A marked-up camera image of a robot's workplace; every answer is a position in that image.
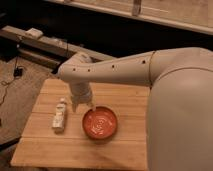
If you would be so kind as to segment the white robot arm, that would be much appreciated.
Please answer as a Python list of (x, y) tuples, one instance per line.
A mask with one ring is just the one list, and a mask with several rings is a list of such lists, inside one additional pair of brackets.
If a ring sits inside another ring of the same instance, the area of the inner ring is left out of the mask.
[(92, 100), (92, 82), (149, 87), (148, 171), (213, 171), (213, 51), (156, 50), (97, 63), (78, 52), (58, 76), (76, 105)]

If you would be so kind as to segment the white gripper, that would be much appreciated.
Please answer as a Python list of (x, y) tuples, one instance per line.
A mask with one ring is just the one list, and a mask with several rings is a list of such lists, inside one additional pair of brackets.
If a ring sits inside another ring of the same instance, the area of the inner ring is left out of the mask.
[(72, 111), (76, 113), (78, 104), (88, 103), (92, 111), (96, 110), (96, 105), (92, 100), (92, 90), (89, 83), (70, 84)]

